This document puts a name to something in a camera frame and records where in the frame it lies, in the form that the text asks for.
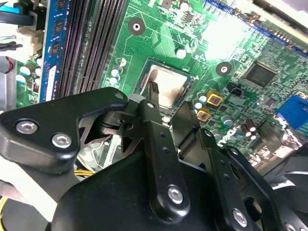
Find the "silver screw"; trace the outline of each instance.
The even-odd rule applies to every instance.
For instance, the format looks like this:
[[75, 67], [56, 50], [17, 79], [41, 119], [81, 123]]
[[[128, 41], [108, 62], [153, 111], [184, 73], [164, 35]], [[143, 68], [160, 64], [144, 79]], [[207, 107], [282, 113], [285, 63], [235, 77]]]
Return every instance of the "silver screw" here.
[[183, 194], [174, 186], [168, 188], [168, 196], [176, 204], [181, 204], [183, 202]]
[[236, 150], [236, 149], [234, 149], [234, 148], [231, 148], [231, 152], [232, 152], [234, 155], [238, 155], [237, 150]]
[[16, 125], [16, 130], [22, 134], [33, 134], [38, 130], [38, 126], [32, 121], [21, 121]]
[[235, 208], [234, 210], [232, 210], [233, 213], [233, 217], [234, 219], [242, 226], [242, 227], [246, 227], [247, 226], [247, 219], [244, 216], [244, 214], [238, 210], [237, 208]]
[[154, 108], [154, 105], [151, 103], [147, 103], [149, 107]]
[[221, 68], [221, 72], [222, 72], [222, 73], [226, 73], [227, 70], [228, 70], [228, 68], [227, 68], [226, 66], [223, 66], [223, 67]]
[[51, 141], [58, 148], [68, 148], [72, 144], [72, 139], [64, 133], [55, 134]]
[[296, 231], [294, 227], [289, 223], [285, 223], [284, 226], [287, 228], [288, 231]]
[[212, 136], [212, 133], [209, 132], [208, 130], [205, 130], [205, 133], [206, 133], [207, 136]]

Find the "red wire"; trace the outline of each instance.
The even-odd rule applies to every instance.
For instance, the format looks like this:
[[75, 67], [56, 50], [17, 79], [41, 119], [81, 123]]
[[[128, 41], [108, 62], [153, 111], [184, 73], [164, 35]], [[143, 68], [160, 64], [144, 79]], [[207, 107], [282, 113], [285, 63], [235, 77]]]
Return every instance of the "red wire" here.
[[13, 63], [11, 62], [11, 59], [10, 59], [9, 57], [6, 56], [6, 60], [9, 62], [9, 70], [8, 70], [6, 73], [9, 73], [10, 71], [13, 70], [14, 65], [13, 65]]

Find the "blue connector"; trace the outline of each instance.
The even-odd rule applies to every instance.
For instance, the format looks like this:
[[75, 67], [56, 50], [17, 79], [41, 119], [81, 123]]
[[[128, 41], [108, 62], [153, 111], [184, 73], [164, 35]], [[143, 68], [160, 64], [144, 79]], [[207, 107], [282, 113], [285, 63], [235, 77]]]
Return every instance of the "blue connector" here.
[[308, 137], [308, 100], [292, 96], [278, 109], [277, 116], [283, 117], [295, 131]]

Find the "yellow wire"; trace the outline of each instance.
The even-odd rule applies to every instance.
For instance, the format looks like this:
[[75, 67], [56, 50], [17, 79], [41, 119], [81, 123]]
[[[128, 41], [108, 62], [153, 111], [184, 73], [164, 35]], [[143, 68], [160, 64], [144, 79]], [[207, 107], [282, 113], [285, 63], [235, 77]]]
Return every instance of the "yellow wire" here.
[[0, 231], [5, 231], [4, 226], [2, 225], [2, 210], [7, 200], [8, 198], [5, 196], [0, 199]]
[[[90, 177], [93, 176], [93, 173], [91, 171], [87, 170], [75, 170], [76, 176], [84, 176], [84, 177]], [[4, 226], [2, 225], [2, 210], [4, 207], [5, 202], [8, 200], [7, 197], [2, 197], [0, 199], [0, 231], [5, 231]]]

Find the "yellow capacitor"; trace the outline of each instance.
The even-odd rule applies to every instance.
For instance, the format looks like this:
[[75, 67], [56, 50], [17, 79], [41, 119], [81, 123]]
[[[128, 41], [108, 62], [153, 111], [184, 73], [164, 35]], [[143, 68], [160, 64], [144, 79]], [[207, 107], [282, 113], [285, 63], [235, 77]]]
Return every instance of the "yellow capacitor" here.
[[220, 93], [212, 89], [207, 92], [206, 97], [206, 102], [214, 106], [219, 106], [220, 103], [223, 101], [223, 97], [220, 95]]
[[197, 118], [203, 122], [207, 121], [207, 119], [209, 119], [210, 116], [211, 116], [210, 111], [203, 107], [197, 112]]

